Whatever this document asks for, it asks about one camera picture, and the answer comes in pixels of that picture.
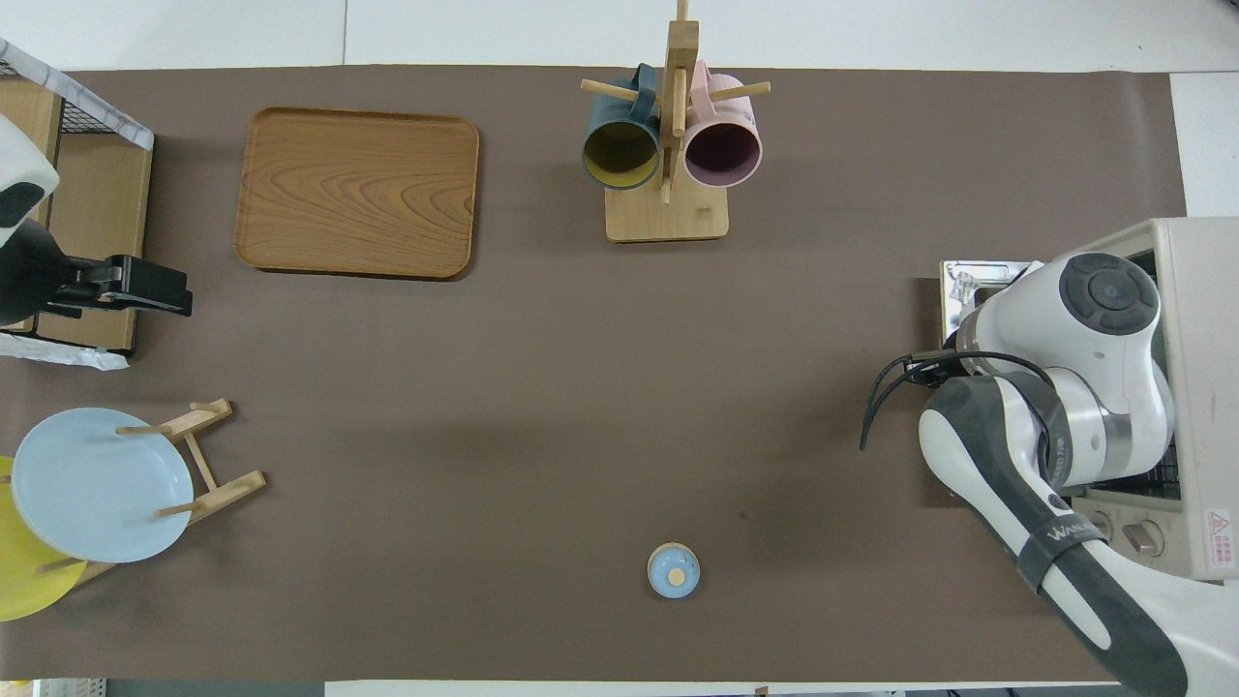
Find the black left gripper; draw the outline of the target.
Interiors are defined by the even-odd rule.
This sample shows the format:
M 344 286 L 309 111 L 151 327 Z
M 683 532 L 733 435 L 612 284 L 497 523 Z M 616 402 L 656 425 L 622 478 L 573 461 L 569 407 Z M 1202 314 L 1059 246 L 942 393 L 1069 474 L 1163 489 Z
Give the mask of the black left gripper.
M 120 269 L 116 295 L 121 310 L 191 314 L 195 295 L 190 277 L 173 267 L 142 258 L 116 256 Z M 33 314 L 50 312 L 81 318 L 83 310 L 115 312 L 99 300 L 97 284 L 81 281 L 78 274 L 105 266 L 89 258 L 64 255 L 45 227 L 26 218 L 0 246 L 0 326 L 22 323 Z M 138 297 L 129 293 L 181 293 L 173 297 Z

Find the beige toaster oven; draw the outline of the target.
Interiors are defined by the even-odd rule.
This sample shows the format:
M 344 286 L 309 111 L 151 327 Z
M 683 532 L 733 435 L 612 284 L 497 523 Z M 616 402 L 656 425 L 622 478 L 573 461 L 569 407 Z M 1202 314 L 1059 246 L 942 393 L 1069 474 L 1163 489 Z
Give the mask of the beige toaster oven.
M 966 374 L 1054 383 L 1042 472 L 1127 560 L 1239 582 L 1239 217 L 1151 218 L 1044 262 L 948 260 Z

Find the light blue plate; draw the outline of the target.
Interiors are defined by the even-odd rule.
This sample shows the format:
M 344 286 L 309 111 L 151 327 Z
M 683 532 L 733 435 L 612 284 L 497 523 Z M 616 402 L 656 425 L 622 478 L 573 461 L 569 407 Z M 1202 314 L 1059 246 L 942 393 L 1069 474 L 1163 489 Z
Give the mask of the light blue plate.
M 69 409 L 19 442 L 19 516 L 71 560 L 133 563 L 172 546 L 190 525 L 190 465 L 164 435 L 119 435 L 142 420 L 115 409 Z

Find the wooden plate rack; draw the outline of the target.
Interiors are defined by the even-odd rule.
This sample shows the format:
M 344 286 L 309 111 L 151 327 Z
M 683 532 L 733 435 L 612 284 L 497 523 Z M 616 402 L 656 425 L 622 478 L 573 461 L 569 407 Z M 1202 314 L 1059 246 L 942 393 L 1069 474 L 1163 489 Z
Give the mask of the wooden plate rack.
M 233 407 L 229 400 L 214 400 L 204 404 L 190 404 L 190 410 L 186 413 L 173 416 L 173 418 L 169 418 L 164 423 L 142 422 L 142 427 L 140 428 L 125 427 L 119 430 L 119 435 L 164 435 L 177 447 L 180 454 L 183 456 L 185 462 L 190 465 L 192 482 L 195 482 L 195 501 L 187 504 L 191 520 L 186 529 L 195 522 L 209 517 L 213 513 L 221 513 L 221 510 L 229 508 L 230 504 L 255 494 L 256 490 L 266 484 L 261 470 L 244 473 L 244 475 L 235 477 L 235 479 L 230 479 L 229 482 L 217 480 L 213 470 L 204 462 L 202 446 L 198 442 L 199 432 L 212 427 L 212 425 L 221 423 L 230 413 L 233 413 Z M 84 561 L 87 563 L 85 572 L 81 574 L 83 579 L 89 579 L 112 566 L 128 565 L 99 563 L 98 561 L 71 560 L 71 557 L 68 557 L 67 563 L 72 565 L 76 561 Z

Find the wooden serving tray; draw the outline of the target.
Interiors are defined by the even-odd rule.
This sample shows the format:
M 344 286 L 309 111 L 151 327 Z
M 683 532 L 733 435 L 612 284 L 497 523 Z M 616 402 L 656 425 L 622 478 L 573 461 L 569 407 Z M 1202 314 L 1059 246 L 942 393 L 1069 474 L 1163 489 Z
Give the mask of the wooden serving tray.
M 235 256 L 264 272 L 451 281 L 470 266 L 481 134 L 461 116 L 266 106 Z

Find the yellow plate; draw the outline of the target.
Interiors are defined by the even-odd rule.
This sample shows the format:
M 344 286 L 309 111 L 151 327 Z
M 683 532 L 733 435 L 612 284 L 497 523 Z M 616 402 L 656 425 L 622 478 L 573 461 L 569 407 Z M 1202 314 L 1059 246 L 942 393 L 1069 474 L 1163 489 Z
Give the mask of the yellow plate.
M 0 621 L 17 621 L 48 608 L 76 587 L 84 561 L 45 543 L 19 515 L 12 495 L 12 458 L 0 456 Z

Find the brown table mat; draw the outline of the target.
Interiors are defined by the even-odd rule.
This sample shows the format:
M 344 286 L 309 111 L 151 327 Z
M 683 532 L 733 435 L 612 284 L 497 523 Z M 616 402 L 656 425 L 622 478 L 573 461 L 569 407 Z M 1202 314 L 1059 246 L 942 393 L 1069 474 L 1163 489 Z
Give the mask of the brown table mat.
M 204 435 L 266 487 L 45 612 L 0 678 L 964 682 L 1106 678 L 917 443 L 923 389 L 856 446 L 876 371 L 939 340 L 942 259 L 1044 259 L 1183 215 L 1156 74 L 743 71 L 757 175 L 717 241 L 615 244 L 581 167 L 585 68 L 79 72 L 152 129 L 145 251 L 195 313 L 123 371 L 0 360 L 0 453 L 45 416 Z M 453 281 L 235 256 L 265 106 L 466 118 Z M 650 591 L 659 543 L 701 566 Z

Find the dark teal mug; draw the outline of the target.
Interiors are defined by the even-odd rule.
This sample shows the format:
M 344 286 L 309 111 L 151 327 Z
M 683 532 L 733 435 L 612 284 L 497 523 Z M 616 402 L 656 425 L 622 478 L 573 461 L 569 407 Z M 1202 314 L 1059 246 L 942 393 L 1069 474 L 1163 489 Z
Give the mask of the dark teal mug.
M 584 137 L 584 168 L 608 189 L 633 189 L 650 181 L 659 167 L 660 106 L 655 105 L 654 66 L 641 63 L 626 80 L 610 85 L 634 92 L 623 97 L 593 94 Z

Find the wooden mug rack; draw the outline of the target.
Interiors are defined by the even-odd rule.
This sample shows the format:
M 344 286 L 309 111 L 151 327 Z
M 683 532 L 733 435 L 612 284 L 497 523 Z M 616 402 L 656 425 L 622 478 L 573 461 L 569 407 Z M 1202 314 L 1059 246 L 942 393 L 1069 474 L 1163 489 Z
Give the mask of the wooden mug rack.
M 684 162 L 686 89 L 691 85 L 695 63 L 703 59 L 699 56 L 700 26 L 696 19 L 689 16 L 689 2 L 676 0 L 676 17 L 669 22 L 667 35 L 664 66 L 662 71 L 655 71 L 655 105 L 660 106 L 662 114 L 659 167 L 650 181 L 633 189 L 608 189 L 600 184 L 605 189 L 605 230 L 610 241 L 712 241 L 729 230 L 727 191 L 731 187 L 699 184 L 686 173 Z M 752 103 L 755 97 L 771 92 L 768 82 L 741 83 L 725 92 L 712 92 L 711 97 L 716 102 L 751 97 Z M 636 98 L 634 92 L 610 85 L 610 82 L 584 79 L 581 88 L 591 97 L 610 94 L 628 102 Z

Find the pink mug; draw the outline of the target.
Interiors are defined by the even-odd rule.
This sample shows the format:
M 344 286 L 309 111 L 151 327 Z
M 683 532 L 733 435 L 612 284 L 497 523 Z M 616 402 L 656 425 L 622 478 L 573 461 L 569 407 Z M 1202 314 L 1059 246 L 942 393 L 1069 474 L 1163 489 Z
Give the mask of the pink mug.
M 735 76 L 714 74 L 707 62 L 694 66 L 686 89 L 684 162 L 699 184 L 732 187 L 750 178 L 763 158 L 751 97 L 716 102 L 712 92 L 740 87 Z

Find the blue call bell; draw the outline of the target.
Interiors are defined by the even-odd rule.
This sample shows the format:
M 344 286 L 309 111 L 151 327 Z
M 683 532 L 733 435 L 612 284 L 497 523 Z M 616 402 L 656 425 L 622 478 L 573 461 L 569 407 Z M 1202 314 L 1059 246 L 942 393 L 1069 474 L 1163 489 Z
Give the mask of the blue call bell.
M 648 557 L 647 581 L 655 595 L 683 599 L 691 595 L 700 584 L 701 566 L 685 543 L 659 543 Z

